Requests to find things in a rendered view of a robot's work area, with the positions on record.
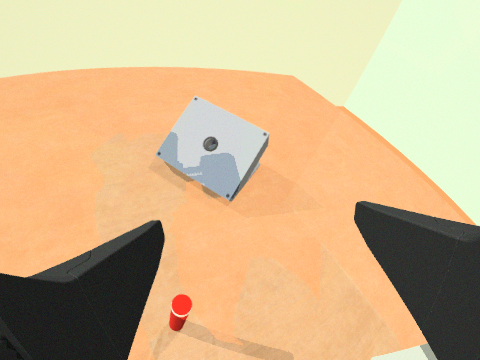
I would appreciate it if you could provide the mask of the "grey sloped panel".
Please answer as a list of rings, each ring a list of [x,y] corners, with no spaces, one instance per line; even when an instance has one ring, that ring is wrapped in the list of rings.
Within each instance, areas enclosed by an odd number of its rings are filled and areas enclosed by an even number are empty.
[[[268,145],[264,129],[195,96],[155,156],[233,201]]]

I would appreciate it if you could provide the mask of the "red peg with white band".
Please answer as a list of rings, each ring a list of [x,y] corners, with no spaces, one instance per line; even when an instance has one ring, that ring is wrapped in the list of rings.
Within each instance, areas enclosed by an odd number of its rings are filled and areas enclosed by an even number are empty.
[[[192,308],[192,300],[187,295],[179,295],[173,297],[171,305],[171,317],[169,317],[169,327],[173,331],[180,331],[185,324],[185,319],[189,315]]]

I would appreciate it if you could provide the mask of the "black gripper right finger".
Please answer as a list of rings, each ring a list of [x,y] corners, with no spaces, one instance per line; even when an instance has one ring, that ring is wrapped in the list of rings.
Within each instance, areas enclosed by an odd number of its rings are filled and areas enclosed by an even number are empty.
[[[480,225],[369,201],[356,227],[437,360],[480,360]]]

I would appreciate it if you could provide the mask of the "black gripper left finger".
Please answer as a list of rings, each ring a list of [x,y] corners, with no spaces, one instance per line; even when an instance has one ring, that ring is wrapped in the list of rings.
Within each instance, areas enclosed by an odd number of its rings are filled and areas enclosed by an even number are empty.
[[[24,360],[128,360],[160,267],[160,220],[21,277],[0,273],[0,333]]]

